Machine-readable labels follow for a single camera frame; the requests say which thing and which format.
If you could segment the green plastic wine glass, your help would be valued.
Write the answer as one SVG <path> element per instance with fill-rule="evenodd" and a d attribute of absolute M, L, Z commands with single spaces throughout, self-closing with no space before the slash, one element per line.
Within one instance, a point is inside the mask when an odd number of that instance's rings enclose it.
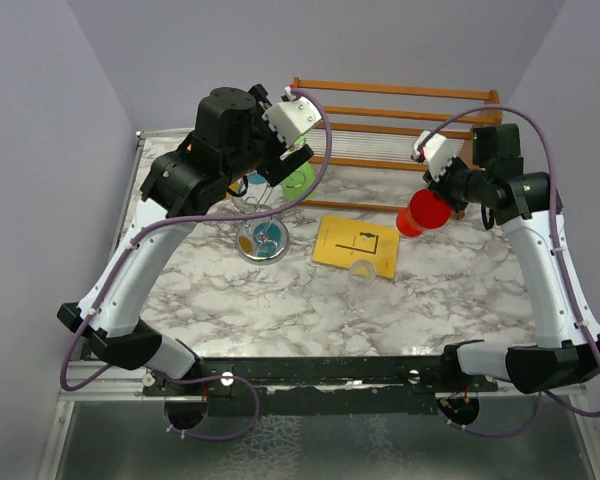
<path fill-rule="evenodd" d="M 313 184 L 315 172 L 309 162 L 305 162 L 281 182 L 282 195 L 287 201 L 296 200 Z"/>

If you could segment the blue plastic wine glass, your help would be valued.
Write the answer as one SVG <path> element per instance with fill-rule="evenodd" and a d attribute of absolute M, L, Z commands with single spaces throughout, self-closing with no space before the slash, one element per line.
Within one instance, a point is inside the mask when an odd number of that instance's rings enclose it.
<path fill-rule="evenodd" d="M 250 188 L 265 188 L 268 185 L 267 180 L 257 172 L 250 173 L 247 180 Z"/>

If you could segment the red plastic wine glass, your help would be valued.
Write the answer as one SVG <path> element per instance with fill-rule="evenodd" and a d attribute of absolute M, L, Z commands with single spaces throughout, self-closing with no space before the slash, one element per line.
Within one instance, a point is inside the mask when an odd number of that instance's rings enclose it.
<path fill-rule="evenodd" d="M 451 208 L 434 192 L 428 189 L 417 191 L 409 204 L 396 217 L 398 231 L 407 237 L 417 237 L 446 224 L 451 217 Z"/>

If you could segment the clear small glass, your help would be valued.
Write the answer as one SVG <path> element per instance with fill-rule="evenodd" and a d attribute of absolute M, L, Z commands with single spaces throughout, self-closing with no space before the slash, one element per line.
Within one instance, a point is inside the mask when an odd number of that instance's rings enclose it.
<path fill-rule="evenodd" d="M 474 281 L 469 274 L 457 274 L 448 283 L 449 293 L 457 299 L 469 301 L 474 297 Z"/>

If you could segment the clear champagne flute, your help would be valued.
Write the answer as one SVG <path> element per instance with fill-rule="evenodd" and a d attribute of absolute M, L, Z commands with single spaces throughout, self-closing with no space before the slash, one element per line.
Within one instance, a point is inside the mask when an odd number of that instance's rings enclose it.
<path fill-rule="evenodd" d="M 375 266 L 368 260 L 355 261 L 348 272 L 347 287 L 341 296 L 339 310 L 348 320 L 363 316 L 367 290 L 376 277 Z"/>

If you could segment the orange plastic wine glass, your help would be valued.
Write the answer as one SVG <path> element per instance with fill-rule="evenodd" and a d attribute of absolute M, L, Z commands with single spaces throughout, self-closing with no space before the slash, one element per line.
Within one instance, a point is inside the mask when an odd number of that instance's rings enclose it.
<path fill-rule="evenodd" d="M 236 196 L 240 197 L 243 195 L 243 191 L 244 191 L 244 187 L 243 187 L 242 181 L 234 182 L 229 186 L 229 189 L 226 194 L 226 198 L 231 199 Z"/>

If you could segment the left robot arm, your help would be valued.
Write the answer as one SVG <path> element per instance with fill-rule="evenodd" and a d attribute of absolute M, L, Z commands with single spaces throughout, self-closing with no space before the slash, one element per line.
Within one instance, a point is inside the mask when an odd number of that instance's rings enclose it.
<path fill-rule="evenodd" d="M 148 367 L 165 374 L 175 392 L 194 392 L 198 356 L 148 326 L 140 311 L 172 254 L 199 222 L 212 221 L 209 210 L 231 184 L 252 172 L 281 183 L 312 157 L 309 147 L 293 146 L 322 118 L 315 101 L 294 89 L 276 104 L 260 84 L 212 90 L 198 105 L 194 129 L 153 161 L 127 233 L 89 293 L 60 307 L 61 323 L 101 361 Z"/>

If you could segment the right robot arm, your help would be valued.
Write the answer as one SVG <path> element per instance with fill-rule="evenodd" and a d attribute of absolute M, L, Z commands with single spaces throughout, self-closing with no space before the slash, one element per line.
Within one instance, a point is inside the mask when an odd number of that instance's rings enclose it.
<path fill-rule="evenodd" d="M 562 203 L 545 172 L 527 173 L 515 124 L 472 134 L 474 169 L 447 138 L 423 133 L 413 148 L 426 163 L 429 190 L 452 210 L 475 203 L 491 210 L 517 257 L 531 302 L 536 342 L 498 346 L 470 341 L 446 348 L 441 383 L 461 391 L 475 376 L 508 381 L 524 394 L 584 383 L 600 372 L 600 325 L 571 260 Z"/>

